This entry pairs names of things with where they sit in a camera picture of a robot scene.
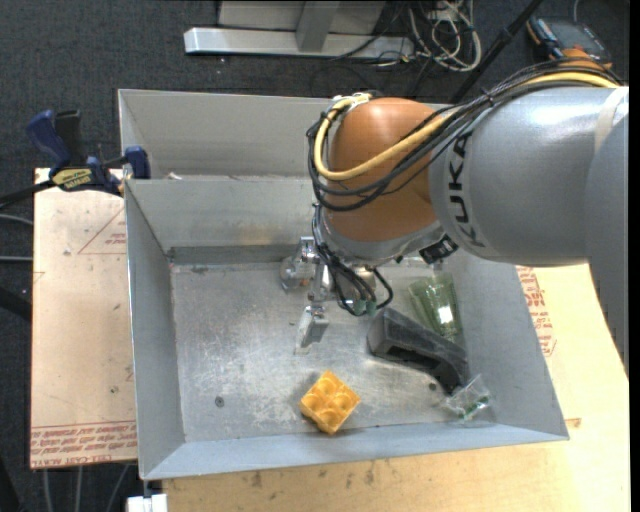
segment cable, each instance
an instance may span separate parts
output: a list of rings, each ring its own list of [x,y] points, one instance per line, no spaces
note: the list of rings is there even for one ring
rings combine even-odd
[[[26,507],[20,503],[3,458],[0,456],[0,510],[27,512]]]
[[[31,322],[31,304],[2,287],[0,287],[0,308],[15,313],[27,322]]]
[[[565,59],[564,65],[571,64],[571,61],[576,61],[576,60],[579,60],[579,59],[575,59],[575,58]],[[411,152],[409,152],[409,154],[407,154],[403,158],[403,160],[401,160],[400,163],[397,164],[396,167],[388,175],[386,175],[385,177],[375,182],[372,182],[366,185],[365,187],[349,190],[347,187],[341,184],[341,186],[343,187],[342,189],[334,190],[324,186],[322,182],[320,182],[319,177],[316,176],[314,163],[310,159],[309,173],[313,180],[314,192],[316,193],[316,196],[319,202],[323,206],[329,209],[336,209],[338,211],[348,211],[348,210],[353,210],[353,209],[364,206],[365,204],[373,200],[375,196],[381,195],[381,193],[385,193],[385,194],[393,193],[398,189],[398,187],[396,187],[396,189],[392,191],[385,191],[384,189],[376,189],[376,187],[386,188],[392,179],[397,177],[400,173],[405,172],[409,167],[411,167],[412,165],[417,163],[420,159],[425,157],[429,153],[429,151],[431,151],[437,144],[443,142],[445,139],[450,137],[454,132],[461,129],[461,127],[464,124],[468,124],[488,108],[497,106],[498,104],[504,101],[512,100],[519,95],[522,95],[528,92],[533,92],[534,90],[547,88],[549,86],[561,86],[561,85],[575,86],[576,85],[576,83],[573,82],[572,80],[563,81],[563,80],[560,80],[559,78],[574,79],[575,73],[580,72],[581,81],[578,82],[580,85],[599,85],[599,86],[606,86],[606,87],[617,86],[617,84],[611,81],[612,79],[610,74],[605,73],[604,71],[598,72],[592,69],[585,70],[582,67],[575,67],[575,68],[563,67],[560,69],[562,73],[558,73],[558,69],[557,69],[558,66],[557,64],[555,64],[555,62],[557,61],[554,61],[553,63],[542,63],[535,66],[531,66],[530,68],[525,68],[523,70],[520,70],[519,72],[515,73],[512,77],[510,77],[507,81],[496,86],[496,88],[494,88],[493,90],[485,92],[484,95],[476,98],[475,100],[472,100],[464,105],[456,107],[457,110],[453,114],[450,114],[450,116],[448,117],[447,123],[443,125],[441,129],[436,131],[433,137],[431,137],[430,139],[426,139],[422,143],[418,144],[416,148]],[[555,80],[550,82],[551,85],[549,85],[549,83],[545,83],[549,80],[549,77],[546,75],[553,74],[553,73],[556,74]],[[451,106],[451,107],[448,107],[447,109],[443,109],[443,111],[451,110],[453,108],[454,107]],[[429,116],[427,120],[423,121],[420,125],[418,125],[416,129],[414,129],[411,133],[418,132],[423,125],[429,124],[429,122],[433,118],[434,118],[434,115]],[[308,133],[310,137],[310,141],[313,138],[314,133],[315,133],[315,128],[312,127]],[[362,196],[360,195],[360,193],[363,192],[364,189],[374,190],[374,193],[370,194],[369,196]],[[347,206],[332,205],[326,201],[326,199],[324,198],[324,195],[320,194],[319,191],[323,191],[325,192],[325,194],[329,194],[329,195],[354,195],[354,196],[358,195],[358,197],[360,198],[360,201],[358,201],[357,203],[352,203]]]
[[[363,301],[365,304],[375,304],[376,311],[390,304],[393,300],[393,290],[391,286],[389,286],[389,283],[387,283],[387,281],[382,277],[377,268],[374,267],[369,270],[371,270],[373,275],[380,281],[382,286],[387,291],[387,298],[381,304],[378,304],[376,293],[374,289],[369,285],[369,283],[367,283],[365,279],[358,275],[355,270],[345,265],[340,260],[340,258],[329,249],[329,246],[325,242],[322,242],[320,240],[320,234],[318,230],[320,216],[320,206],[316,206],[316,212],[311,222],[311,230],[313,233],[318,256],[325,264],[327,270],[329,271],[329,274],[331,275],[331,279],[333,280],[336,294],[338,296],[338,305],[353,316],[364,316],[370,313],[370,310],[366,306],[361,310],[356,311],[356,309],[351,304],[349,304],[349,299],[347,299],[344,290],[342,289],[342,280],[348,282],[358,294],[358,297],[352,299],[351,302],[355,303],[356,301]]]
[[[84,466],[78,468],[78,479],[76,481],[76,503],[73,509],[74,512],[80,512],[80,501],[82,499],[82,473]]]
[[[573,22],[574,23],[578,23],[578,4],[579,3],[580,3],[580,0],[575,0],[573,2],[572,13],[573,13]]]
[[[344,64],[332,64],[332,65],[324,65],[320,69],[312,73],[311,77],[309,78],[309,90],[312,97],[320,96],[315,94],[315,86],[316,86],[318,76],[322,74],[327,75],[328,72],[331,70],[348,71],[349,73],[357,76],[360,82],[364,84],[367,89],[377,89],[377,86],[374,83],[369,81],[367,78],[364,77],[364,75],[362,75],[361,73],[353,69],[351,66],[347,66]]]
[[[30,263],[33,258],[30,256],[0,256],[0,263]]]
[[[332,57],[331,61],[336,61],[336,60],[341,60],[341,59],[346,59],[351,57],[352,55],[355,55],[356,53],[364,50],[367,46],[369,46],[371,43],[373,43],[374,41],[377,41],[378,39],[380,39],[383,35],[385,35],[387,32],[389,32],[389,30],[391,30],[391,27],[393,25],[393,23],[400,17],[400,15],[402,14],[402,10],[405,8],[405,5],[407,4],[406,1],[403,2],[397,2],[398,5],[395,5],[395,2],[393,3],[394,8],[397,9],[397,12],[395,13],[395,15],[391,18],[391,20],[389,21],[389,23],[387,23],[386,27],[378,34],[376,34],[375,36],[373,36],[372,38],[368,39],[367,41],[365,41],[364,43],[362,43],[360,46],[354,48],[353,50],[350,50],[346,53],[343,53],[341,55],[337,55],[335,57]]]
[[[29,219],[24,219],[22,217],[17,217],[16,215],[9,215],[7,213],[0,213],[0,220],[7,220],[12,222],[20,222],[22,224],[27,224],[29,226],[33,226],[33,221]]]
[[[31,185],[26,189],[19,190],[18,192],[13,192],[11,194],[7,194],[6,196],[2,196],[0,197],[0,210],[6,208],[12,203],[16,203],[18,201],[22,201],[23,199],[33,197],[33,194],[35,194],[36,192],[40,192],[41,190],[46,190],[55,186],[56,185],[51,181],[44,181],[42,183]]]
[[[416,45],[420,50],[416,51],[416,55],[419,57],[426,57],[432,59],[434,64],[437,64],[449,71],[466,72],[475,69],[482,58],[482,45],[480,37],[477,31],[473,27],[473,1],[469,1],[468,16],[460,9],[460,6],[464,5],[464,2],[458,2],[456,5],[451,2],[444,2],[445,9],[442,10],[444,18],[439,17],[435,23],[428,18],[422,3],[419,3],[422,19],[431,25],[431,43],[435,46],[434,50],[431,50],[423,36],[420,34],[416,23],[416,14],[413,9],[408,9],[407,14],[409,18],[409,29],[411,34],[415,38]],[[438,38],[438,32],[443,32],[440,29],[440,25],[446,23],[451,29],[451,32],[447,32],[449,35],[449,41],[452,41],[455,45],[453,50],[447,49],[447,45],[444,41]],[[464,26],[464,29],[459,29],[457,24]],[[470,63],[465,62],[459,57],[463,48],[463,36],[465,34],[471,34],[471,50],[473,52],[473,60]]]
[[[562,62],[565,64],[570,64],[571,60],[563,59]],[[591,85],[596,87],[613,88],[619,86],[619,84],[604,71],[599,72],[597,70],[594,71],[589,68],[581,67],[560,67],[559,65],[553,69],[540,69],[541,71],[539,73],[531,73],[531,76],[528,76],[524,73],[516,74],[509,81],[505,81],[499,84],[489,94],[485,94],[484,96],[479,97],[479,100],[472,100],[467,105],[475,108],[477,103],[484,102],[485,107],[489,108],[490,106],[494,106],[498,97],[504,94],[504,90],[514,89],[515,87],[518,87],[520,89],[519,93],[523,94],[525,92],[530,92],[532,86],[536,86],[545,82],[550,84],[551,86],[553,86],[554,84],[564,84],[565,82],[575,82],[581,85]],[[434,134],[436,134],[441,128],[451,125],[456,120],[456,116],[443,116],[433,119],[431,122],[421,127],[420,130],[411,133],[407,137],[401,139],[395,145],[387,148],[383,152],[375,155],[369,160],[351,169],[343,171],[329,170],[324,165],[322,155],[323,146],[325,144],[331,124],[336,121],[339,116],[346,113],[349,109],[357,107],[359,104],[364,103],[369,99],[370,97],[368,97],[367,95],[342,98],[334,103],[334,105],[328,112],[324,113],[323,118],[319,121],[319,125],[316,125],[317,131],[315,132],[314,136],[314,172],[317,172],[322,177],[330,181],[346,181],[358,177],[400,153],[414,151],[417,147],[419,147],[421,143],[424,143],[425,141],[428,141],[430,138],[432,138]]]
[[[49,470],[44,469],[42,471],[42,485],[44,488],[44,498],[47,502],[47,512],[54,512],[53,502],[51,500],[51,489],[49,488]]]
[[[120,490],[120,486],[122,485],[122,481],[124,480],[124,477],[126,476],[126,474],[129,471],[130,467],[131,467],[130,464],[125,465],[124,469],[120,473],[120,477],[118,478],[118,481],[116,482],[116,485],[113,488],[113,492],[111,493],[111,496],[109,497],[109,502],[107,503],[107,508],[104,509],[105,512],[111,512],[111,509],[113,508],[113,504],[116,501],[116,496],[118,495],[118,491]]]

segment black cable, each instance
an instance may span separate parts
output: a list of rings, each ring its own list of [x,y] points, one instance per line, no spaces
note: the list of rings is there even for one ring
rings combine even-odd
[[[377,306],[377,309],[382,309],[385,306],[388,306],[393,300],[393,289],[391,288],[389,283],[385,280],[385,278],[382,277],[382,274],[380,274],[377,268],[373,269],[373,273],[378,278],[378,281],[382,283],[382,286],[384,286],[385,289],[387,290],[387,300],[385,300],[382,304],[378,304]]]
[[[45,181],[43,183],[38,183],[37,185],[32,185],[23,190],[19,190],[18,192],[13,192],[6,196],[0,197],[0,210],[6,208],[10,204],[16,203],[18,201],[22,201],[23,199],[28,199],[32,197],[36,192],[40,192],[41,190],[46,190],[51,187],[55,187],[56,185],[50,181]]]
[[[350,50],[350,51],[348,51],[346,53],[343,53],[341,55],[337,55],[335,57],[332,57],[329,60],[336,61],[336,60],[341,60],[341,59],[347,59],[347,58],[355,55],[356,53],[361,52],[362,50],[364,50],[367,46],[369,46],[374,41],[377,41],[378,39],[380,39],[383,35],[385,35],[387,32],[389,32],[389,30],[391,30],[393,24],[400,17],[400,15],[402,14],[402,11],[405,9],[407,3],[408,2],[406,2],[406,1],[393,2],[392,5],[394,6],[394,9],[397,10],[397,12],[394,14],[394,16],[391,17],[391,20],[387,23],[387,25],[385,26],[385,28],[381,32],[379,32],[375,36],[371,37],[370,39],[365,41],[363,44],[358,46],[357,48],[354,48],[353,50]]]
[[[309,91],[310,91],[311,97],[319,97],[320,96],[320,95],[316,95],[315,94],[315,90],[314,90],[315,86],[316,86],[316,79],[317,79],[318,75],[320,75],[322,72],[327,72],[327,71],[335,70],[335,69],[341,69],[343,71],[348,71],[349,73],[357,76],[359,78],[359,80],[362,82],[362,84],[365,86],[364,88],[366,88],[366,89],[378,89],[378,86],[376,84],[374,84],[373,82],[371,82],[370,80],[365,78],[364,75],[362,75],[362,73],[359,73],[358,71],[353,69],[353,67],[347,66],[345,64],[329,64],[329,65],[322,66],[320,69],[316,70],[315,72],[313,72],[311,74],[311,77],[309,78]]]
[[[9,472],[4,465],[4,461],[2,457],[0,457],[0,511],[5,512],[19,512],[23,510],[26,512],[26,508],[20,504],[20,499],[18,498],[18,493],[15,490],[15,487],[11,483],[11,478],[9,478]]]
[[[27,224],[28,226],[33,226],[32,220],[25,219],[23,217],[17,217],[16,215],[8,215],[6,213],[0,213],[0,220],[6,220],[10,222],[19,222],[20,224]]]
[[[422,80],[425,78],[425,76],[427,76],[429,67],[434,67],[435,65],[436,65],[435,59],[433,58],[433,55],[431,55],[420,68],[420,71],[418,72],[418,75],[414,79],[413,84],[407,89],[407,92],[405,93],[405,97],[410,99],[416,98],[418,88],[420,87]]]
[[[309,174],[312,178],[314,192],[316,193],[316,197],[318,201],[326,208],[333,209],[336,211],[350,211],[357,208],[360,208],[371,201],[373,201],[376,197],[385,193],[386,188],[389,183],[395,179],[400,173],[406,171],[409,167],[414,165],[417,161],[422,159],[426,154],[431,151],[437,144],[444,141],[447,137],[455,133],[455,131],[459,130],[465,124],[468,124],[470,121],[477,119],[484,111],[489,108],[495,107],[500,103],[503,103],[507,100],[513,100],[515,97],[521,96],[523,94],[527,94],[533,92],[535,90],[546,89],[550,87],[557,87],[560,85],[581,85],[588,86],[589,84],[585,84],[583,82],[563,82],[562,84],[559,82],[550,82],[550,83],[537,83],[530,84],[529,82],[532,78],[536,78],[539,76],[552,75],[554,73],[567,73],[567,72],[580,72],[580,73],[589,73],[594,76],[600,76],[602,78],[606,78],[608,80],[612,80],[617,82],[617,80],[612,77],[611,73],[607,71],[594,70],[591,68],[584,68],[581,66],[571,66],[572,62],[579,61],[580,59],[570,58],[563,59],[562,61],[554,61],[554,62],[545,62],[540,64],[535,64],[528,68],[524,68],[523,70],[519,70],[514,73],[507,80],[501,82],[496,87],[494,87],[491,91],[485,92],[483,95],[478,96],[477,98],[472,99],[466,104],[458,107],[458,110],[451,114],[445,122],[437,129],[427,140],[423,141],[421,144],[417,145],[409,154],[407,154],[403,160],[401,160],[398,165],[386,176],[383,178],[376,180],[375,182],[369,183],[365,186],[358,187],[356,189],[334,189],[330,188],[322,183],[320,177],[315,169],[315,163],[312,158],[312,147],[314,144],[315,135],[317,134],[317,130],[319,127],[319,123],[316,123],[310,130],[307,135],[309,138],[310,152],[309,152]],[[559,67],[559,63],[562,62],[565,67]],[[415,132],[416,130],[422,128],[423,125],[430,122],[431,119],[435,116],[432,115],[425,121],[423,121],[416,129],[412,130]],[[368,192],[370,190],[374,190],[373,193],[362,196],[363,193]],[[334,196],[359,196],[360,200],[349,205],[336,205],[332,204],[326,199],[326,195],[334,195]]]
[[[533,14],[538,6],[542,3],[542,0],[533,0],[527,5],[527,7],[520,13],[520,15],[511,23],[508,27],[502,29],[498,38],[491,45],[487,53],[485,53],[480,64],[471,71],[469,77],[462,83],[462,86],[451,97],[449,103],[459,103],[464,95],[471,89],[471,87],[478,81],[482,73],[491,65],[495,58],[500,54],[503,48],[511,42],[513,36],[520,30],[520,28],[526,23],[529,17]]]
[[[0,286],[0,308],[31,322],[31,304]]]
[[[105,512],[111,512],[111,509],[113,508],[113,505],[116,501],[116,497],[118,496],[118,491],[120,490],[120,486],[122,485],[122,481],[124,480],[124,477],[126,476],[130,467],[131,467],[130,464],[126,464],[122,472],[120,473],[120,477],[118,478],[118,481],[116,482],[116,485],[114,486],[113,491],[111,492],[111,496],[109,497],[107,508],[104,509]]]
[[[54,512],[53,498],[51,496],[51,487],[49,486],[49,470],[42,471],[42,487],[44,489],[44,498],[47,503],[47,512]]]

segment black cord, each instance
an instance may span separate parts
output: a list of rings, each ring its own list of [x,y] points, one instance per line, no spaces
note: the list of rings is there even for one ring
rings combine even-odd
[[[113,509],[113,505],[116,501],[116,497],[118,496],[118,491],[120,490],[122,481],[124,480],[124,477],[127,475],[127,472],[131,467],[132,466],[130,464],[125,464],[124,468],[122,469],[122,472],[118,477],[118,481],[116,482],[116,485],[114,486],[113,491],[111,492],[111,496],[109,497],[109,502],[107,503],[107,508],[105,508],[105,512],[111,512],[111,510]]]
[[[427,76],[429,70],[431,68],[435,67],[435,65],[436,65],[436,62],[435,62],[435,59],[433,58],[433,55],[431,57],[429,57],[428,59],[426,59],[425,63],[420,68],[420,71],[418,72],[418,75],[416,76],[415,80],[413,81],[413,84],[407,89],[407,92],[405,93],[405,96],[407,98],[410,98],[410,99],[415,99],[416,98],[416,94],[417,94],[417,91],[418,91],[418,89],[420,87],[420,84],[422,83],[424,78]]]
[[[344,290],[342,289],[342,282],[344,280],[348,282],[358,293],[358,298],[355,300],[362,300],[370,304],[376,304],[376,310],[382,309],[383,307],[389,305],[393,300],[393,290],[389,283],[382,277],[379,270],[376,267],[373,267],[369,270],[373,272],[374,276],[380,281],[382,286],[385,288],[387,292],[387,298],[381,304],[378,304],[376,293],[374,289],[363,279],[358,273],[345,265],[340,258],[333,253],[328,245],[325,242],[320,242],[318,237],[318,224],[319,218],[321,215],[320,206],[316,206],[316,212],[312,220],[312,233],[316,243],[316,250],[318,252],[318,256],[320,260],[326,265],[329,274],[333,280],[336,294],[338,296],[338,306],[342,309],[346,310],[349,314],[353,316],[364,316],[369,313],[367,308],[362,309],[361,311],[356,311],[353,306],[349,304],[349,299],[347,299]]]
[[[16,215],[9,215],[6,213],[0,213],[0,220],[6,220],[9,222],[19,222],[20,224],[27,224],[28,226],[33,226],[32,220],[25,219],[24,217],[18,217]]]
[[[31,322],[31,304],[0,286],[0,308]]]
[[[451,97],[450,103],[458,103],[464,95],[471,89],[484,71],[491,65],[495,58],[500,54],[502,49],[511,42],[513,36],[520,30],[525,24],[527,19],[533,14],[533,12],[542,3],[542,0],[532,0],[527,7],[520,13],[520,15],[511,23],[508,27],[505,27],[498,38],[489,48],[489,51],[485,54],[484,58],[480,61],[480,64],[471,71],[469,77],[463,82],[462,86]]]
[[[36,192],[40,192],[41,190],[46,190],[48,188],[51,187],[55,187],[56,185],[54,185],[52,182],[50,181],[45,181],[42,183],[38,183],[36,185],[32,185],[28,188],[25,188],[23,190],[19,190],[18,192],[13,192],[11,194],[8,194],[6,196],[1,196],[0,197],[0,210],[2,210],[3,208],[6,208],[7,206],[9,206],[10,204],[16,203],[18,201],[22,201],[23,199],[28,199],[30,197],[33,196],[33,194],[35,194]]]
[[[0,457],[0,510],[4,512],[26,512],[26,507],[20,503],[18,493],[16,492],[9,472],[7,471],[3,458]]]
[[[348,51],[346,53],[343,53],[341,55],[337,55],[335,57],[332,57],[329,60],[337,61],[337,60],[342,60],[342,59],[348,59],[349,57],[352,57],[356,53],[361,52],[362,50],[367,48],[371,43],[373,43],[374,41],[377,41],[383,35],[385,35],[387,32],[389,32],[391,30],[391,28],[393,27],[393,24],[396,22],[396,20],[398,20],[398,18],[402,15],[402,12],[406,8],[406,6],[408,5],[408,2],[407,1],[393,2],[392,5],[393,5],[394,9],[396,10],[396,12],[391,17],[391,20],[389,20],[389,22],[386,24],[385,28],[381,32],[379,32],[375,36],[371,37],[370,39],[365,41],[363,44],[358,46],[357,48],[354,48],[353,50],[350,50],[350,51]]]
[[[355,75],[356,77],[358,77],[360,82],[364,85],[364,87],[363,87],[364,89],[378,89],[378,86],[376,84],[374,84],[369,79],[365,78],[365,76],[362,73],[356,71],[351,66],[348,66],[346,64],[328,64],[328,65],[325,64],[320,69],[318,69],[314,73],[312,73],[311,77],[309,78],[309,91],[310,91],[311,97],[320,97],[321,96],[321,95],[315,93],[317,77],[321,73],[328,72],[328,71],[331,71],[331,70],[347,71],[347,72]]]
[[[403,185],[399,186],[394,190],[387,190],[389,183],[399,176],[401,173],[405,172],[415,163],[417,163],[420,159],[424,158],[429,151],[434,149],[438,144],[444,142],[448,137],[450,137],[453,133],[460,130],[463,126],[468,125],[473,120],[477,119],[483,112],[488,110],[489,108],[495,107],[505,101],[513,100],[518,96],[522,96],[524,94],[533,92],[535,90],[546,89],[550,87],[557,87],[560,85],[580,85],[580,86],[589,86],[583,82],[550,82],[550,83],[537,83],[537,84],[529,84],[527,83],[532,78],[540,77],[540,76],[548,76],[553,75],[555,73],[567,73],[567,72],[580,72],[580,73],[589,73],[594,76],[599,76],[602,78],[606,78],[615,83],[619,83],[619,81],[612,76],[612,74],[605,70],[595,70],[591,68],[585,68],[583,66],[575,66],[571,64],[575,64],[579,62],[579,58],[566,58],[552,62],[543,62],[539,64],[534,64],[518,72],[514,73],[505,81],[498,84],[491,91],[486,91],[481,96],[478,96],[475,99],[461,105],[458,109],[452,113],[443,124],[425,141],[421,144],[418,144],[416,148],[414,148],[411,152],[409,152],[397,165],[396,167],[388,173],[383,178],[376,180],[375,182],[369,183],[365,186],[361,186],[355,189],[345,188],[344,184],[341,184],[341,189],[331,188],[325,185],[320,176],[318,174],[317,169],[315,168],[315,162],[312,157],[312,148],[315,143],[315,136],[317,134],[320,122],[316,123],[314,126],[310,128],[307,135],[309,138],[309,158],[308,158],[308,170],[312,179],[314,193],[316,194],[316,198],[324,207],[328,209],[332,209],[335,211],[351,211],[357,208],[361,208],[366,204],[370,203],[378,196],[382,194],[390,194],[393,193],[400,188],[402,188],[408,181],[413,179],[417,174],[414,174],[407,182]],[[418,127],[416,127],[412,132],[422,128],[428,122],[430,122],[436,114],[441,114],[444,110],[452,109],[453,107],[447,107],[446,109],[441,109],[437,113],[433,114],[425,121],[423,121]],[[442,151],[439,151],[437,155],[430,159],[429,163],[432,163],[435,158],[437,158]],[[326,198],[327,195],[330,196],[358,196],[359,200],[350,204],[333,204],[329,202]]]

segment gray metal tray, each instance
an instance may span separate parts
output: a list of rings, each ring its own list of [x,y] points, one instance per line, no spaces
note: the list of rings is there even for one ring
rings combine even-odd
[[[129,93],[121,95],[121,112],[123,105],[128,112],[122,123],[129,127],[127,133],[137,131],[140,139],[130,137],[125,143],[123,138],[123,145],[158,141],[157,146],[145,146],[152,153],[156,178],[169,169],[179,172],[177,162],[163,162],[158,155],[163,154],[161,141],[180,140],[185,127],[177,121],[174,126],[170,115],[160,124],[141,121],[138,99],[149,109],[155,98],[158,111],[169,112],[179,105],[181,116],[193,116],[201,126],[206,126],[203,117],[212,119],[207,108],[220,111],[233,105],[239,117],[228,118],[226,133],[251,130],[246,123],[240,126],[242,116],[248,115],[238,110],[242,97]],[[265,100],[286,105],[280,109],[285,112],[279,121],[283,129],[295,128],[300,124],[298,114],[307,116],[310,104],[319,111],[323,101],[247,101],[254,105]],[[201,164],[204,168],[207,149],[203,147],[198,161],[192,160],[191,169],[196,171],[186,179],[127,183],[141,477],[162,479],[566,439],[562,413],[511,265],[461,252],[447,260],[470,370],[472,375],[482,375],[493,399],[490,408],[467,423],[439,405],[444,392],[427,373],[368,352],[369,317],[353,318],[328,304],[330,325],[323,339],[313,343],[307,354],[294,354],[306,293],[285,292],[278,268],[299,237],[310,234],[312,192],[304,174],[296,171],[300,158],[304,163],[304,132],[278,137],[300,140],[300,151],[290,153],[295,153],[290,172],[286,165],[280,175],[260,170],[255,167],[256,155],[245,150],[237,152],[236,162],[236,168],[244,167],[245,172],[225,176],[224,171],[213,169],[207,174],[196,169]],[[215,147],[208,151],[212,159]],[[428,269],[408,258],[381,271],[396,292],[393,306],[411,314],[407,286]],[[334,436],[319,432],[297,407],[326,369],[361,397]]]

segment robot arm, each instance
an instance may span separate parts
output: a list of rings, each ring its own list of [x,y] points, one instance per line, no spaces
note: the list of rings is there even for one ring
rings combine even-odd
[[[628,367],[628,94],[606,70],[568,58],[438,111],[338,99],[308,133],[314,237],[329,269],[355,275],[433,247],[528,266],[589,263]]]

